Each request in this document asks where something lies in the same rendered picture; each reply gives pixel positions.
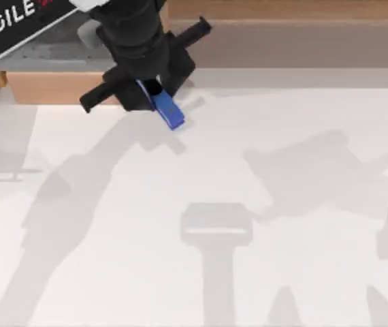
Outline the pale grey rounded box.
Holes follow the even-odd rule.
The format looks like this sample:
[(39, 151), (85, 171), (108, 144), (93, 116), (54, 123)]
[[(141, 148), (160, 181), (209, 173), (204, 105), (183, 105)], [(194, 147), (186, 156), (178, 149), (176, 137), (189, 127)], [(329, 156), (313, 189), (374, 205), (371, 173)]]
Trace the pale grey rounded box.
[(78, 37), (87, 48), (96, 48), (101, 44), (101, 40), (97, 35), (98, 27), (100, 27), (99, 22), (88, 20), (78, 28)]

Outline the pale wooden drawer front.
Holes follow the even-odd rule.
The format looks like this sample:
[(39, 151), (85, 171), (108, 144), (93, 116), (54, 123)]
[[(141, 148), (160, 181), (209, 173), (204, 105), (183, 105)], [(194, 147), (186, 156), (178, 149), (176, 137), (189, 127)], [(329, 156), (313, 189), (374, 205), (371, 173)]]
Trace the pale wooden drawer front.
[(78, 105), (101, 82), (100, 72), (0, 71), (0, 87), (9, 87), (15, 102), (26, 105)]

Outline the grey pierced drawer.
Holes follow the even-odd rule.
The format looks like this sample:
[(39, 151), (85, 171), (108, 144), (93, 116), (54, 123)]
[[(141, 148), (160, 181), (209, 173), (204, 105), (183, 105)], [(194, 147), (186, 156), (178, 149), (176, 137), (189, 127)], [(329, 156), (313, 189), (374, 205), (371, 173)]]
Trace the grey pierced drawer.
[(87, 20), (82, 12), (70, 15), (0, 59), (0, 71), (104, 72), (113, 67), (104, 46), (89, 48), (79, 38), (78, 29)]

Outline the wooden cupboard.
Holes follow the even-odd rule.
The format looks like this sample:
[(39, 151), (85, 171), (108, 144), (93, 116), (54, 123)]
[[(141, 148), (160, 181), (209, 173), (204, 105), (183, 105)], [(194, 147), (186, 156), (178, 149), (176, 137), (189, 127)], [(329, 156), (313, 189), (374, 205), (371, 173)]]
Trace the wooden cupboard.
[(204, 68), (388, 68), (388, 0), (168, 0), (179, 31), (200, 16), (192, 46)]

